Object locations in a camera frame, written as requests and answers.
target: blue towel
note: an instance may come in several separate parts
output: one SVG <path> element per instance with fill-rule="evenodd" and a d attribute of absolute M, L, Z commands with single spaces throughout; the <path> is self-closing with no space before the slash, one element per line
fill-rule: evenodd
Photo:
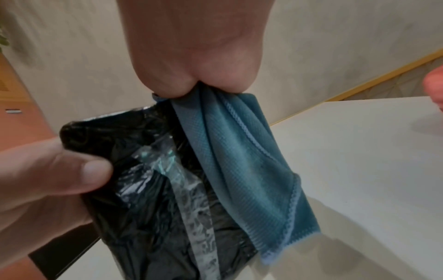
<path fill-rule="evenodd" d="M 320 231 L 255 96 L 199 83 L 171 102 L 217 197 L 263 263 Z"/>

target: black plastic bag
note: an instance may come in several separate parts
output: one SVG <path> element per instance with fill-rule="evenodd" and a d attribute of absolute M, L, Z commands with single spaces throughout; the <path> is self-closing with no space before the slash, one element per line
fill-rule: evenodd
<path fill-rule="evenodd" d="M 216 280 L 256 250 L 212 190 L 169 101 L 65 125 L 66 149 L 114 166 L 83 195 L 127 280 Z"/>

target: white countertop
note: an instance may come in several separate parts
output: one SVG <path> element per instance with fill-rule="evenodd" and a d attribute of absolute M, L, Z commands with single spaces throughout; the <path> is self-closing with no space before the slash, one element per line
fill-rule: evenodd
<path fill-rule="evenodd" d="M 442 279 L 443 113 L 429 98 L 328 102 L 271 129 L 325 235 L 237 280 Z M 99 242 L 60 279 L 121 276 Z"/>

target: wall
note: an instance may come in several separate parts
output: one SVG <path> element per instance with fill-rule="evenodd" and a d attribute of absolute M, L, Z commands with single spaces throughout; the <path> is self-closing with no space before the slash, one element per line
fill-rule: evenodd
<path fill-rule="evenodd" d="M 54 130 L 152 104 L 113 0 L 11 0 L 5 54 Z M 277 0 L 250 92 L 270 123 L 443 46 L 441 0 Z"/>

